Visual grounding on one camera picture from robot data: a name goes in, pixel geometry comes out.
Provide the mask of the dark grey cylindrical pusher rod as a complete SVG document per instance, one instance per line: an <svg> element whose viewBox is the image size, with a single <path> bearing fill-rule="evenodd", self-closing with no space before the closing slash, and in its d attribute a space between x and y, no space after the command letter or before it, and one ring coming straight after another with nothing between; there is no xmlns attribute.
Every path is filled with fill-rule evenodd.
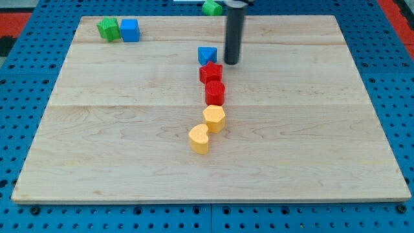
<svg viewBox="0 0 414 233"><path fill-rule="evenodd" d="M227 6L224 62L228 65L236 65L240 57L248 1L230 0L224 3Z"/></svg>

